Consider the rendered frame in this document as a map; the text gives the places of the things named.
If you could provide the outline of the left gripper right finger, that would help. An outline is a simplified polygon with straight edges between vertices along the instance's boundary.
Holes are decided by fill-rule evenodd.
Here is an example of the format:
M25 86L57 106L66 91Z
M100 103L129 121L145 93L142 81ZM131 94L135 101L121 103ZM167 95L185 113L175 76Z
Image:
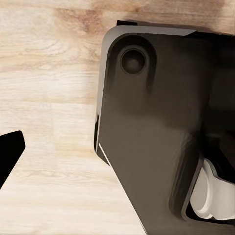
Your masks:
M235 132L224 130L219 147L235 170Z

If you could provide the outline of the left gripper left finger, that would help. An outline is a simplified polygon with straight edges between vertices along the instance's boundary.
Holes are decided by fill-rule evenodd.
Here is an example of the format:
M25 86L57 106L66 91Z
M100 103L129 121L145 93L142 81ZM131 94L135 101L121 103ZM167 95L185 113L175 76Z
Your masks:
M0 189L25 149L21 130L0 136Z

